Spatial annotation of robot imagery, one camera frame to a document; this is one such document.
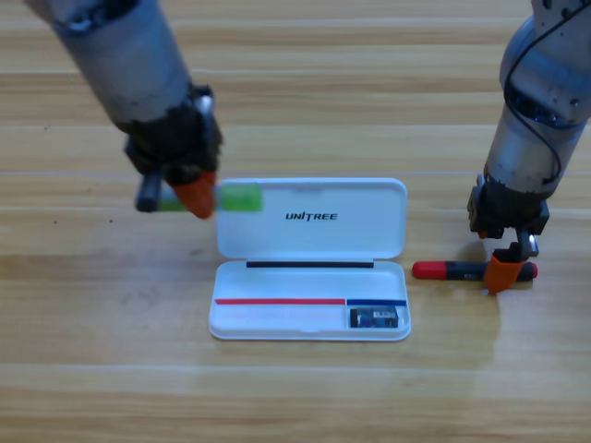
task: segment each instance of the open box lid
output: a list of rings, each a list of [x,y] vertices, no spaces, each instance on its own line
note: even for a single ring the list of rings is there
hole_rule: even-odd
[[[218,211],[219,251],[248,260],[397,257],[406,234],[406,188],[393,178],[240,178],[258,183],[263,211]]]
[[[406,189],[391,178],[259,183],[262,212],[216,213],[210,332],[223,340],[399,341],[411,331]]]

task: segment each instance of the black slot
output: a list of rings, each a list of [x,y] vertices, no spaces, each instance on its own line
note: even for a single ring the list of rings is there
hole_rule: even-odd
[[[372,269],[365,261],[247,261],[247,268],[361,268]]]

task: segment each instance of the red pen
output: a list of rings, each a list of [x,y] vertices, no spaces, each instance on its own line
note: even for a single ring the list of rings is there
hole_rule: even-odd
[[[418,261],[413,276],[421,280],[482,281],[487,271],[486,261]],[[532,281],[537,277],[535,263],[523,265],[517,281]]]

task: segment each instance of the wood grain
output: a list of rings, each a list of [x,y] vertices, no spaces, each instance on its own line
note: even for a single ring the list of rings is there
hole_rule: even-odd
[[[591,139],[550,201],[540,276],[415,281],[479,259],[465,205],[523,0],[167,0],[216,90],[226,176],[386,175],[409,190],[403,342],[236,343],[207,318],[210,221],[137,214],[138,178],[51,33],[0,3],[0,441],[591,440]]]

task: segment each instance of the box lid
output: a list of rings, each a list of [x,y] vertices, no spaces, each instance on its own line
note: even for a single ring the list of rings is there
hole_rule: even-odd
[[[258,183],[262,212],[218,211],[218,249],[248,260],[373,260],[400,255],[404,184],[393,178],[238,178]]]

